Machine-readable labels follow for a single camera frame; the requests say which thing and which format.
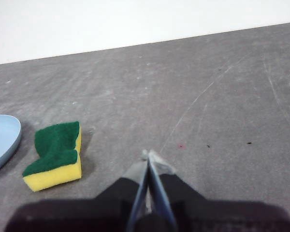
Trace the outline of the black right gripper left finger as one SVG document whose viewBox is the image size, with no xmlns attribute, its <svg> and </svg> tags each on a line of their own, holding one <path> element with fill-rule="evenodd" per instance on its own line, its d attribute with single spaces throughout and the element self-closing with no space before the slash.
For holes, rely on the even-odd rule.
<svg viewBox="0 0 290 232">
<path fill-rule="evenodd" d="M 124 231 L 139 201 L 147 174 L 148 151 L 95 198 L 50 199 L 19 207 L 7 232 Z"/>
</svg>

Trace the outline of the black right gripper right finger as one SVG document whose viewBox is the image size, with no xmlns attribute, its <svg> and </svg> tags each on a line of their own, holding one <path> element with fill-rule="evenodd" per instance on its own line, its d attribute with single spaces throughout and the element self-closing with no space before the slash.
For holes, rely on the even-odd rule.
<svg viewBox="0 0 290 232">
<path fill-rule="evenodd" d="M 155 209 L 178 232 L 290 232 L 290 216 L 281 207 L 207 199 L 154 150 L 148 153 L 148 167 Z"/>
</svg>

